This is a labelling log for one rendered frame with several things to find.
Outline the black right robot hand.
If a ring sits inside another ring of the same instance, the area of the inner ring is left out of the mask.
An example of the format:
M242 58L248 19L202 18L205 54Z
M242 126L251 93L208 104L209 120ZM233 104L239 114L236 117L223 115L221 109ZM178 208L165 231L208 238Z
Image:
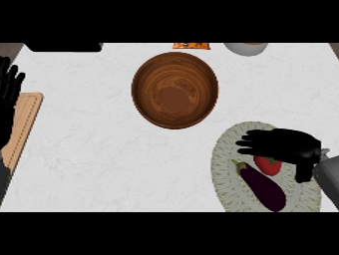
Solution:
M286 128L252 129L236 144L240 154L271 157L295 164L296 182L311 181L313 169L322 159L322 141L311 134Z

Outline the pale woven oval placemat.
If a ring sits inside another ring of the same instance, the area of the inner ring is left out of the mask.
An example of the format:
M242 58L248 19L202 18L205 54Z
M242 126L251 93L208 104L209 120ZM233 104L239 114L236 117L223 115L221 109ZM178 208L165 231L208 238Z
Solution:
M236 170L236 162L258 166L252 155L242 155L236 144L252 129L273 130L274 125L262 122L243 122L234 125L221 135L211 159L211 175L217 196L227 212L270 212L258 200L249 185ZM283 162L280 172L270 176L286 194L283 212L319 212L322 208L322 188L316 180L298 183L295 180L296 165Z

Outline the orange packet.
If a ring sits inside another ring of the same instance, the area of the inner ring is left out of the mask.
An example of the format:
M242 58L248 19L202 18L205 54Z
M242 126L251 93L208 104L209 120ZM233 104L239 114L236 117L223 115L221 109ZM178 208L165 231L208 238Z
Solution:
M203 49L211 50L209 43L174 43L174 49Z

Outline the grey round cup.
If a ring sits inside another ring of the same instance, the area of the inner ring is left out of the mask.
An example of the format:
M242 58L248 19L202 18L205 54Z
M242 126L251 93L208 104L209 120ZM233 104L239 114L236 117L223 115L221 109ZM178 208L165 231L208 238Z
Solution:
M237 55L251 57L259 55L268 44L267 43L225 43L227 49Z

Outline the pale wooden cutting board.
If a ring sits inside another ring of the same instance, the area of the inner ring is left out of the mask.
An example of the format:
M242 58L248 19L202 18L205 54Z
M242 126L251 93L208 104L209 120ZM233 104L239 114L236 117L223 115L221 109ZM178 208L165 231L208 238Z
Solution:
M20 95L16 106L11 140L2 149L4 163L11 171L16 171L18 165L42 102L42 93L23 93Z

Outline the dark purple eggplant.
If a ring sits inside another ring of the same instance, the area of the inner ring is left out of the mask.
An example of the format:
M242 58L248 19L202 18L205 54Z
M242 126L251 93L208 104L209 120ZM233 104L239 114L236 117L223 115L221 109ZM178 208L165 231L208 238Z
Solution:
M270 177L243 161L233 161L236 171L243 178L259 202L274 212L286 206L286 194Z

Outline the black flat appliance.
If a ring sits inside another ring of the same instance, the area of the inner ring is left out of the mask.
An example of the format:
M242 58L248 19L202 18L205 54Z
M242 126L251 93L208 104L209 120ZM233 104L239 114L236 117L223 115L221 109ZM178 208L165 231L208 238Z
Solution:
M103 43L27 43L27 48L33 52L101 52Z

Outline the red tomato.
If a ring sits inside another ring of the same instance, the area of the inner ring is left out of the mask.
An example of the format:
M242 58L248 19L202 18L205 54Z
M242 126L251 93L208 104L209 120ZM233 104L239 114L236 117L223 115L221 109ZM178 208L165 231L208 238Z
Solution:
M257 156L254 161L264 174L274 176L280 172L282 162L273 157Z

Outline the brown wooden bowl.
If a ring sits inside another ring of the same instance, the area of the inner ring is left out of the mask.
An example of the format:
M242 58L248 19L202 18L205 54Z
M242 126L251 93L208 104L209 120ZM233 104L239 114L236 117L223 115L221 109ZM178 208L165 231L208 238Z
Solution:
M190 128L208 117L218 100L218 79L209 64L189 53L159 54L137 71L132 97L155 125Z

